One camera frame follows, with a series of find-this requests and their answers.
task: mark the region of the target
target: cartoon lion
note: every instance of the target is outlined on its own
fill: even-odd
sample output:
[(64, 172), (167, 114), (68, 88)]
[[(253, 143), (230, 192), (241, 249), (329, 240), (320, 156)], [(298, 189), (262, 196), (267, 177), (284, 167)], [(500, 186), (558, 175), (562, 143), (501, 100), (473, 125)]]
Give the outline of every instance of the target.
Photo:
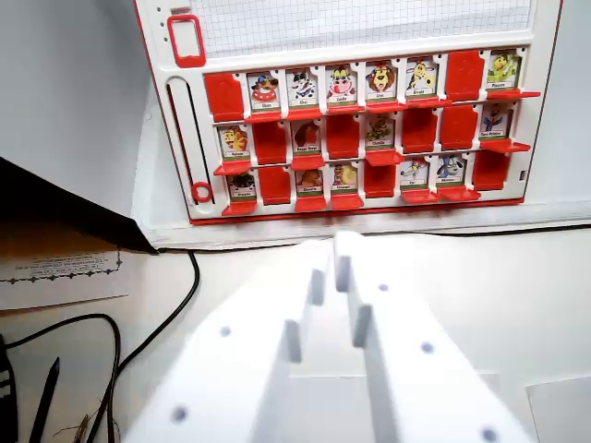
[(388, 65), (377, 65), (366, 79), (371, 89), (376, 92), (384, 92), (392, 87), (396, 80), (396, 75)]
[(247, 133), (238, 126), (230, 126), (223, 132), (223, 141), (235, 151), (243, 151), (247, 148)]

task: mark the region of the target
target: black wire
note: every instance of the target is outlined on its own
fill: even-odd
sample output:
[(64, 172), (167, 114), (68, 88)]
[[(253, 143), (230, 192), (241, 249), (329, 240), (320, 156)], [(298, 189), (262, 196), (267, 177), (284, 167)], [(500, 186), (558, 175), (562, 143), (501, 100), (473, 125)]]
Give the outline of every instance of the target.
[[(119, 358), (121, 356), (121, 334), (119, 333), (119, 327), (117, 326), (117, 323), (110, 316), (107, 316), (106, 314), (85, 314), (83, 316), (76, 316), (76, 317), (68, 318), (67, 320), (60, 321), (58, 323), (55, 323), (54, 325), (48, 326), (47, 328), (42, 329), (39, 332), (35, 332), (34, 334), (31, 334), (29, 337), (25, 337), (24, 339), (13, 341), (12, 343), (7, 343), (4, 346), (2, 346), (2, 348), (5, 350), (13, 349), (13, 348), (16, 348), (20, 345), (28, 343), (29, 341), (35, 340), (35, 339), (41, 337), (42, 335), (45, 335), (49, 332), (52, 332), (53, 330), (63, 327), (63, 326), (70, 325), (72, 323), (77, 323), (79, 321), (91, 320), (91, 319), (95, 319), (95, 318), (100, 318), (100, 319), (107, 321), (111, 325), (111, 329), (113, 330), (113, 335), (115, 337), (115, 358), (113, 359), (113, 370), (111, 372), (111, 380), (113, 380), (117, 376), (117, 368), (119, 367)], [(107, 413), (107, 418), (109, 420), (108, 427), (107, 427), (109, 443), (115, 443), (115, 430), (113, 427), (113, 391), (114, 391), (113, 387), (114, 386), (115, 386), (115, 384), (110, 383), (111, 388), (109, 388), (107, 390), (107, 392), (105, 394), (106, 397), (105, 397), (105, 399), (103, 399), (104, 401), (106, 401), (108, 403), (108, 409), (109, 409), (109, 411)]]
[(193, 251), (188, 251), (188, 256), (191, 259), (191, 264), (193, 265), (193, 270), (195, 271), (195, 279), (193, 281), (193, 286), (191, 286), (191, 289), (189, 290), (187, 296), (181, 302), (181, 304), (175, 309), (175, 311), (173, 311), (173, 313), (170, 316), (168, 316), (168, 318), (158, 328), (156, 328), (154, 332), (150, 334), (148, 338), (144, 340), (144, 342), (140, 346), (138, 346), (130, 355), (128, 355), (123, 360), (123, 362), (121, 362), (121, 365), (119, 365), (119, 367), (117, 368), (115, 377), (111, 379), (111, 381), (109, 382), (109, 386), (107, 386), (106, 392), (103, 396), (103, 401), (101, 402), (99, 411), (96, 413), (96, 418), (94, 419), (94, 423), (92, 424), (92, 429), (90, 430), (86, 443), (92, 443), (94, 441), (96, 434), (99, 432), (99, 427), (101, 426), (101, 421), (103, 420), (105, 409), (107, 410), (107, 419), (111, 421), (111, 419), (109, 418), (109, 413), (112, 412), (110, 410), (113, 409), (113, 406), (112, 403), (107, 404), (106, 399), (109, 391), (113, 391), (115, 382), (117, 381), (119, 375), (123, 372), (127, 365), (129, 365), (129, 363), (131, 363), (131, 361), (139, 355), (139, 353), (141, 353), (144, 349), (148, 347), (148, 345), (150, 345), (150, 343), (152, 343), (152, 341), (158, 336), (158, 334), (160, 334), (168, 325), (170, 325), (173, 322), (173, 320), (176, 317), (178, 317), (178, 315), (185, 308), (185, 306), (187, 306), (187, 304), (191, 301), (193, 295), (195, 295), (195, 292), (201, 280), (201, 272), (199, 270), (199, 265), (197, 264), (197, 260), (195, 259)]
[(131, 361), (136, 358), (139, 353), (141, 353), (144, 349), (146, 349), (153, 340), (158, 337), (158, 335), (168, 326), (170, 325), (173, 320), (178, 317), (181, 311), (187, 306), (187, 304), (195, 295), (197, 288), (199, 286), (199, 282), (201, 280), (201, 273), (199, 270), (199, 265), (197, 264), (197, 260), (195, 259), (195, 255), (193, 251), (188, 251), (188, 256), (191, 260), (191, 264), (193, 265), (193, 270), (195, 271), (195, 279), (193, 281), (193, 285), (189, 290), (185, 299), (181, 302), (181, 304), (173, 311), (173, 313), (168, 316), (168, 318), (154, 330), (150, 336), (144, 342), (138, 346), (127, 358), (119, 364), (119, 358), (121, 356), (121, 334), (119, 333), (119, 328), (117, 327), (116, 322), (106, 314), (85, 314), (83, 316), (77, 316), (68, 318), (66, 320), (60, 321), (51, 325), (45, 329), (40, 330), (39, 332), (35, 332), (34, 334), (30, 335), (29, 337), (25, 337), (24, 339), (20, 339), (18, 341), (13, 341), (12, 343), (5, 344), (4, 346), (0, 347), (0, 349), (12, 349), (20, 346), (22, 344), (28, 343), (31, 340), (35, 340), (42, 335), (47, 334), (55, 329), (61, 328), (62, 326), (69, 325), (71, 323), (76, 323), (82, 320), (88, 320), (92, 318), (102, 318), (109, 322), (111, 327), (113, 328), (113, 334), (115, 336), (115, 358), (113, 361), (113, 371), (111, 373), (111, 379), (109, 380), (109, 385), (103, 395), (103, 400), (101, 401), (101, 406), (99, 407), (98, 412), (96, 413), (96, 418), (94, 419), (94, 423), (92, 424), (92, 429), (90, 430), (89, 436), (86, 440), (87, 443), (92, 443), (96, 437), (96, 434), (101, 426), (101, 421), (103, 420), (104, 411), (107, 411), (107, 433), (108, 433), (108, 442), (115, 443), (115, 430), (114, 430), (114, 418), (113, 418), (113, 396), (115, 392), (115, 382), (119, 375), (123, 372), (123, 370), (131, 363)]

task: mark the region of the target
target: paper sheet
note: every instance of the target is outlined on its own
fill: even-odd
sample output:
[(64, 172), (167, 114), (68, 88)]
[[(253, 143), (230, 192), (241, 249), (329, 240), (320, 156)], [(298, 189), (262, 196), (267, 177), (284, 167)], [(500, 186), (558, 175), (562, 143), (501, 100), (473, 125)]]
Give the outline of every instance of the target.
[(119, 250), (0, 262), (0, 310), (128, 294), (131, 255)]
[(0, 235), (0, 310), (127, 295), (132, 258), (64, 226), (5, 226)]
[(587, 443), (591, 439), (591, 377), (527, 387), (539, 443)]
[(192, 0), (208, 57), (524, 30), (530, 0)]

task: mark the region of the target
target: gray dot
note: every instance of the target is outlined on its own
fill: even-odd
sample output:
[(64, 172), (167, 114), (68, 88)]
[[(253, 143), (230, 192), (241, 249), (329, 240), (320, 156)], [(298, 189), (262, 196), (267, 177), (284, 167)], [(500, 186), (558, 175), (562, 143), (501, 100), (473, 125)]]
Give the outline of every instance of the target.
[(173, 411), (173, 422), (180, 423), (187, 418), (187, 409), (183, 406), (177, 406)]
[(482, 431), (482, 438), (484, 438), (485, 441), (497, 441), (497, 433), (492, 429), (484, 429)]
[(421, 344), (421, 350), (424, 353), (433, 353), (435, 351), (435, 348), (433, 347), (433, 345), (431, 343), (429, 343), (428, 341), (425, 341), (423, 344)]

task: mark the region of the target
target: cartoon character picture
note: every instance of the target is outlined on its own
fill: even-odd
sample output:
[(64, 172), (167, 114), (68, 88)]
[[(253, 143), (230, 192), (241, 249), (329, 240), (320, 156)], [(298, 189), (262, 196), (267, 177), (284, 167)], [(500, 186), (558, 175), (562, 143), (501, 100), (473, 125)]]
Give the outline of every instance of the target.
[(287, 71), (287, 92), (290, 108), (306, 108), (318, 104), (318, 85), (309, 69)]
[(435, 95), (437, 68), (430, 60), (414, 59), (408, 61), (406, 69), (406, 97)]
[(493, 103), (484, 107), (480, 124), (480, 138), (506, 138), (510, 112), (506, 106)]
[(222, 141), (222, 154), (225, 160), (248, 158), (248, 135), (238, 125), (225, 126), (219, 129)]
[(356, 74), (349, 71), (344, 65), (335, 68), (327, 67), (332, 72), (326, 76), (328, 93), (326, 95), (329, 106), (353, 104), (357, 100)]
[(249, 173), (228, 177), (228, 189), (233, 201), (257, 199), (255, 178)]
[(295, 171), (295, 190), (298, 197), (321, 196), (323, 194), (322, 171), (320, 169)]
[(295, 155), (320, 153), (319, 127), (313, 121), (292, 123), (293, 147)]
[(386, 62), (366, 66), (366, 99), (384, 102), (396, 96), (396, 74)]
[(493, 54), (487, 75), (487, 89), (514, 88), (519, 71), (519, 57), (511, 53)]
[(357, 192), (357, 168), (355, 166), (352, 164), (337, 164), (332, 170), (331, 192), (333, 194)]
[(428, 187), (428, 163), (423, 159), (407, 160), (400, 165), (400, 176), (401, 189)]
[(465, 160), (455, 155), (440, 157), (435, 184), (436, 186), (463, 185), (464, 173)]
[(366, 117), (366, 149), (384, 150), (394, 145), (394, 122), (387, 114)]
[(279, 109), (279, 81), (268, 73), (249, 74), (250, 103), (252, 111), (270, 111)]

